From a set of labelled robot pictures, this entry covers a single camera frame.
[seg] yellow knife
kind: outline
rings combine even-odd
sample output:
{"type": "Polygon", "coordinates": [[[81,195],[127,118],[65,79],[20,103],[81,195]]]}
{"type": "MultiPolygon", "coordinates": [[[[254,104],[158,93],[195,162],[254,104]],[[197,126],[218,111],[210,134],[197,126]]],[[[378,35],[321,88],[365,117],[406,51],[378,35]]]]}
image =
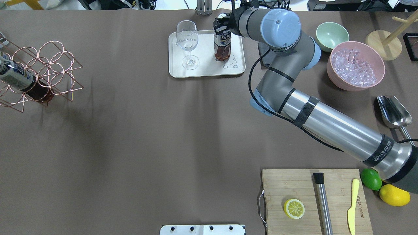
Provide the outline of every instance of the yellow knife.
{"type": "Polygon", "coordinates": [[[354,228],[354,216],[356,214],[356,202],[357,202],[357,195],[359,193],[359,186],[360,181],[358,179],[353,179],[352,188],[351,188],[351,207],[347,211],[347,220],[348,220],[348,228],[350,228],[351,235],[356,234],[356,230],[354,228]]]}

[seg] bottle label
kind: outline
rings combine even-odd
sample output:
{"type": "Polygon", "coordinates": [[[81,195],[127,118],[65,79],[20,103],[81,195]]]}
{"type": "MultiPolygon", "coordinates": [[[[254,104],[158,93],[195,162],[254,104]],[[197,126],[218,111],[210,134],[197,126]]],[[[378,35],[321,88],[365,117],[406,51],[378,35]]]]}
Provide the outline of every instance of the bottle label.
{"type": "Polygon", "coordinates": [[[6,54],[0,51],[0,57],[2,57],[5,60],[10,60],[10,57],[8,57],[6,54]]]}
{"type": "Polygon", "coordinates": [[[227,46],[229,44],[231,44],[231,31],[225,31],[219,35],[215,35],[215,43],[218,46],[227,46]]]}
{"type": "Polygon", "coordinates": [[[24,70],[20,64],[17,64],[14,61],[12,63],[14,64],[14,68],[10,69],[6,74],[0,75],[0,80],[18,90],[28,88],[33,83],[34,76],[32,76],[30,72],[24,70]]]}

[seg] black muddler cap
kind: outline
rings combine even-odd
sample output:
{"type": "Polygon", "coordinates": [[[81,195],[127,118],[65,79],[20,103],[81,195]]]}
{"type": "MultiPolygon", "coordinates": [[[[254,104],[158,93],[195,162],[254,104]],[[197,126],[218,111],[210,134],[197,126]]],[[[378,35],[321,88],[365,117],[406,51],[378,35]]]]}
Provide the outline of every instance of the black muddler cap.
{"type": "Polygon", "coordinates": [[[324,173],[318,172],[313,174],[313,178],[316,184],[324,184],[324,173]]]}

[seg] glass stem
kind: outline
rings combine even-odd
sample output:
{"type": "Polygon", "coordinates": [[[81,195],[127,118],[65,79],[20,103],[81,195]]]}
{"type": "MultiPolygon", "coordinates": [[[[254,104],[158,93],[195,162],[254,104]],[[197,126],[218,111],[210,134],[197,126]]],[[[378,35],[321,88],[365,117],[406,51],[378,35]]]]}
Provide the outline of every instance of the glass stem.
{"type": "Polygon", "coordinates": [[[189,51],[189,64],[193,64],[193,58],[191,57],[191,51],[189,51]]]}

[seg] wooden cutting board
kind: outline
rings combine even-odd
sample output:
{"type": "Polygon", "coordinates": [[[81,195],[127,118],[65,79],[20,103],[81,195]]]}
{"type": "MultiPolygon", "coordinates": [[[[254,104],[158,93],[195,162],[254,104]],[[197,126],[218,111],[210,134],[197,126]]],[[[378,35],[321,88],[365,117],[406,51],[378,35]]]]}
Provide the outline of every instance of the wooden cutting board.
{"type": "MultiPolygon", "coordinates": [[[[351,207],[352,180],[360,180],[358,169],[263,169],[263,189],[266,206],[267,235],[322,235],[321,212],[317,190],[312,178],[324,173],[326,197],[332,230],[335,235],[350,235],[347,210],[351,207]],[[283,210],[286,200],[296,198],[305,206],[302,218],[289,218],[283,210]]],[[[360,183],[357,196],[356,235],[372,235],[369,212],[360,183]]]]}

